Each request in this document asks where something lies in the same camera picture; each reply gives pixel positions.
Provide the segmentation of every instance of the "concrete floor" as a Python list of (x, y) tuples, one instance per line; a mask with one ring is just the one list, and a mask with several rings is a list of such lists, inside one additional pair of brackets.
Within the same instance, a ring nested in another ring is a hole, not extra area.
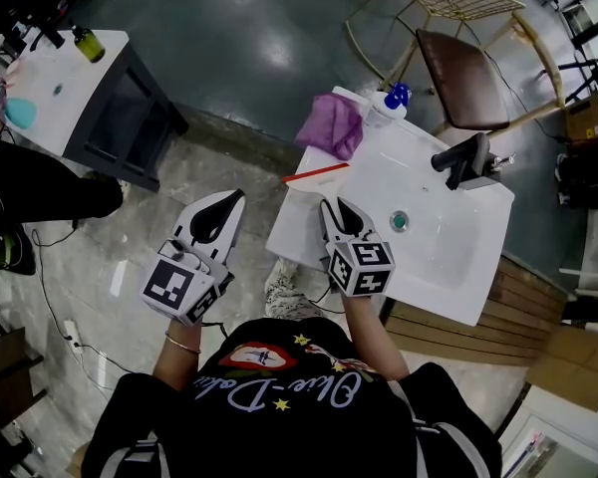
[[(159, 194), (132, 187), (115, 214), (87, 221), (69, 239), (42, 251), (45, 286), (60, 324), (73, 319), (84, 344), (130, 370), (152, 371), (168, 324), (139, 299), (144, 267), (184, 204), (193, 198), (240, 184), (249, 201), (237, 246), (228, 258), (235, 280), (204, 319), (224, 322), (230, 333), (264, 314), (263, 285), (276, 260), (264, 246), (285, 193), (279, 175), (264, 168), (258, 155), (219, 152), (207, 146), (218, 140), (194, 130), (185, 139), (176, 139), (161, 164)], [(84, 170), (65, 162), (78, 173)], [(47, 222), (26, 225), (29, 235), (33, 228), (42, 243), (54, 242), (71, 230), (68, 222)], [(17, 420), (42, 451), (29, 463), (43, 476), (66, 476), (64, 469), (73, 452), (91, 439), (123, 372), (93, 351), (73, 357), (50, 317), (40, 271), (38, 255), (36, 276), (0, 272), (0, 320), (7, 327), (26, 328), (32, 350), (45, 357), (33, 368), (32, 380), (34, 390), (46, 387), (49, 394)], [(297, 284), (309, 299), (320, 298), (327, 288), (325, 275), (310, 270), (300, 271)], [(328, 296), (324, 303), (328, 310), (342, 311), (338, 296)], [(329, 312), (326, 316), (347, 330), (344, 316)], [(219, 328), (204, 328), (201, 362), (222, 342)], [(430, 360), (443, 366), (467, 404), (492, 429), (524, 384), (526, 368), (404, 354), (412, 370)]]
[[(291, 141), (310, 112), (312, 98), (340, 85), (366, 96), (378, 79), (353, 52), (343, 21), (365, 0), (81, 0), (72, 18), (94, 29), (126, 30), (131, 42), (176, 103)], [(573, 50), (557, 15), (534, 0), (523, 15), (558, 63), (571, 62)], [(393, 16), (409, 0), (377, 0), (355, 18), (359, 42), (380, 68), (387, 70), (412, 41)], [(405, 14), (423, 24), (421, 9)], [(472, 23), (486, 39), (506, 18)], [(453, 33), (456, 23), (436, 18), (431, 29)], [(461, 37), (474, 41), (469, 30)], [(501, 41), (491, 54), (525, 105), (536, 108), (553, 97), (533, 51), (518, 40)], [(576, 71), (563, 73), (565, 92), (580, 83)], [(438, 99), (420, 55), (405, 75), (415, 96), (408, 120), (426, 130), (442, 121)], [(501, 84), (510, 116), (518, 101)], [(563, 133), (560, 115), (542, 120), (551, 134)], [(447, 142), (469, 132), (448, 131)], [(280, 142), (271, 146), (282, 147)], [(563, 146), (545, 136), (535, 122), (493, 141), (499, 154), (516, 152), (517, 163), (503, 175), (516, 195), (504, 250), (510, 257), (555, 284), (571, 289), (571, 278), (558, 268), (582, 260), (586, 214), (558, 205), (553, 168)]]

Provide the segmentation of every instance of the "electrical cord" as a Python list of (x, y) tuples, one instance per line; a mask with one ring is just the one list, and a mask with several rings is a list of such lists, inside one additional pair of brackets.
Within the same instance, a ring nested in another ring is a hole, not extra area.
[(329, 292), (330, 292), (330, 284), (328, 284), (328, 288), (326, 289), (326, 292), (324, 292), (317, 301), (312, 301), (311, 299), (309, 299), (308, 301), (310, 301), (310, 303), (312, 303), (314, 306), (319, 308), (319, 310), (323, 310), (324, 312), (330, 312), (331, 314), (337, 314), (337, 315), (345, 314), (345, 312), (335, 312), (334, 310), (328, 310), (327, 308), (323, 308), (323, 307), (319, 306), (319, 303), (321, 303), (323, 298), (325, 298)]
[(223, 323), (201, 323), (201, 326), (203, 328), (209, 328), (211, 326), (219, 326), (219, 328), (221, 329), (221, 333), (223, 334), (223, 337), (225, 339), (228, 338), (228, 333), (226, 332), (226, 328), (224, 327)]
[[(480, 46), (482, 43), (480, 42), (480, 39), (478, 39), (478, 36), (476, 36), (476, 33), (473, 31), (473, 29), (467, 24), (464, 23), (465, 26), (467, 27), (467, 29), (471, 32), (471, 34), (473, 35), (473, 37), (476, 39), (476, 41), (478, 42), (478, 45)], [(529, 113), (529, 110), (527, 109), (527, 106), (525, 105), (525, 103), (522, 101), (522, 99), (520, 98), (520, 96), (518, 95), (518, 92), (515, 91), (511, 85), (507, 82), (507, 80), (505, 79), (505, 76), (502, 75), (502, 70), (500, 69), (500, 66), (498, 65), (498, 62), (494, 59), (494, 57), (492, 55), (490, 55), (488, 52), (483, 51), (487, 57), (492, 61), (492, 63), (494, 64), (494, 66), (496, 67), (496, 73), (498, 74), (498, 76), (502, 79), (502, 82), (505, 84), (505, 86), (507, 87), (507, 89), (516, 96), (516, 98), (518, 99), (518, 102), (520, 103), (520, 105), (523, 107), (523, 109), (525, 110), (526, 113)], [(538, 119), (533, 119), (534, 122), (536, 122), (538, 124), (538, 127), (540, 127), (540, 130), (543, 132), (543, 134), (545, 134), (545, 136), (548, 136), (552, 139), (555, 139), (556, 141), (558, 141), (559, 143), (565, 143), (567, 141), (567, 137), (566, 136), (558, 136), (556, 134), (550, 134), (549, 132), (547, 132), (545, 130), (545, 128), (542, 126), (542, 123), (540, 123), (540, 121), (538, 121)]]
[[(76, 227), (73, 228), (73, 230), (71, 230), (71, 232), (69, 232), (68, 235), (66, 235), (65, 237), (63, 237), (62, 239), (58, 239), (57, 241), (51, 243), (51, 244), (42, 244), (40, 242), (40, 234), (38, 233), (38, 229), (34, 228), (33, 231), (31, 232), (31, 240), (33, 241), (33, 244), (35, 244), (38, 248), (39, 248), (39, 260), (40, 260), (40, 284), (42, 286), (42, 293), (44, 294), (44, 299), (47, 303), (47, 307), (49, 308), (49, 312), (51, 313), (51, 317), (53, 318), (53, 322), (54, 325), (56, 327), (56, 330), (58, 331), (58, 334), (60, 335), (60, 337), (62, 337), (62, 339), (67, 343), (68, 346), (73, 345), (75, 346), (75, 343), (71, 344), (71, 340), (72, 338), (68, 335), (65, 335), (64, 333), (62, 333), (62, 330), (60, 329), (60, 325), (58, 324), (58, 318), (56, 317), (56, 314), (53, 310), (53, 307), (51, 306), (51, 303), (49, 301), (49, 295), (47, 294), (47, 288), (46, 285), (44, 283), (44, 262), (42, 260), (42, 248), (50, 248), (51, 246), (54, 246), (58, 243), (64, 242), (67, 239), (69, 239), (69, 237), (71, 237), (73, 235), (73, 233), (77, 230)], [(125, 371), (127, 373), (133, 373), (131, 370), (129, 370), (128, 368), (122, 366), (121, 364), (119, 364), (117, 361), (115, 361), (112, 358), (109, 358), (105, 353), (99, 351), (98, 349), (96, 349), (93, 346), (90, 346), (88, 344), (82, 344), (82, 345), (77, 345), (77, 347), (81, 347), (84, 349), (91, 349), (92, 351), (94, 351), (96, 354), (98, 354), (99, 356), (101, 356), (102, 358), (106, 359), (107, 361), (109, 361), (110, 363), (114, 364), (115, 366), (117, 366), (120, 370)], [(76, 359), (73, 350), (71, 350), (71, 354), (74, 357), (74, 359)], [(102, 389), (108, 389), (110, 391), (113, 391), (112, 389), (110, 389), (109, 387), (105, 387), (102, 386), (101, 384), (99, 384), (97, 381), (93, 380), (91, 378), (91, 376), (89, 375), (89, 373), (86, 371), (86, 369), (84, 368), (84, 359), (82, 358), (82, 362), (79, 362), (76, 359), (76, 362), (80, 365), (80, 368), (82, 369), (82, 371), (85, 373), (85, 375), (87, 376), (87, 378), (93, 383), (95, 384), (97, 387), (100, 387)]]

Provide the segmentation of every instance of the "black pants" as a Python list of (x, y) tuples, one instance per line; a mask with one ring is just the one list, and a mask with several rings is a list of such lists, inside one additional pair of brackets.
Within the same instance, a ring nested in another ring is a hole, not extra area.
[(102, 218), (123, 201), (120, 185), (78, 177), (58, 159), (0, 142), (0, 199), (13, 223)]

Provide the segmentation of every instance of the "drain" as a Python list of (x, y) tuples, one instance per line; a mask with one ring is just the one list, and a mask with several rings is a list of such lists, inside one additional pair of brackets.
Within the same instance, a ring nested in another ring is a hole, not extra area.
[(405, 232), (410, 224), (410, 218), (403, 211), (395, 211), (390, 215), (390, 226), (395, 232)]

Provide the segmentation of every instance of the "blue object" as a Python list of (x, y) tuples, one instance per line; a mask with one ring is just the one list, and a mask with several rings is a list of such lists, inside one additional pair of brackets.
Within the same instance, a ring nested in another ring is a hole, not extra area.
[(8, 99), (5, 114), (7, 118), (21, 129), (31, 127), (36, 119), (36, 105), (29, 100)]
[(386, 96), (386, 107), (390, 110), (396, 110), (400, 105), (406, 107), (410, 102), (412, 91), (405, 84), (395, 84), (392, 91)]

